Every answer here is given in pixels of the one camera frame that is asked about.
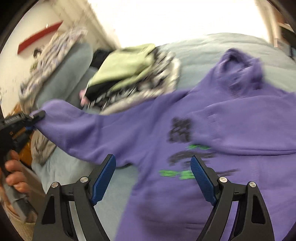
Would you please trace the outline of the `person's left hand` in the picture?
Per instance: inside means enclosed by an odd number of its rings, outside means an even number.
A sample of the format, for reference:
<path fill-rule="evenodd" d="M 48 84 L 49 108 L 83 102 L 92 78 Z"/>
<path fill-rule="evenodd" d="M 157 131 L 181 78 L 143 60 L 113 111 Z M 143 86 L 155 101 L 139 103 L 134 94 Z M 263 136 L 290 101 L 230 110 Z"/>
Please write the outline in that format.
<path fill-rule="evenodd" d="M 23 173 L 23 166 L 20 163 L 20 157 L 17 152 L 15 151 L 10 151 L 10 157 L 11 159 L 6 161 L 5 163 L 5 168 L 10 172 L 10 175 L 6 177 L 6 184 L 9 186 L 12 186 L 15 188 L 20 193 L 26 194 L 27 196 L 30 196 L 31 194 L 31 189 L 28 184 L 28 180 L 26 176 Z M 6 207 L 16 214 L 15 209 L 11 205 L 6 192 L 3 188 L 2 182 L 1 182 L 1 200 L 4 202 Z"/>

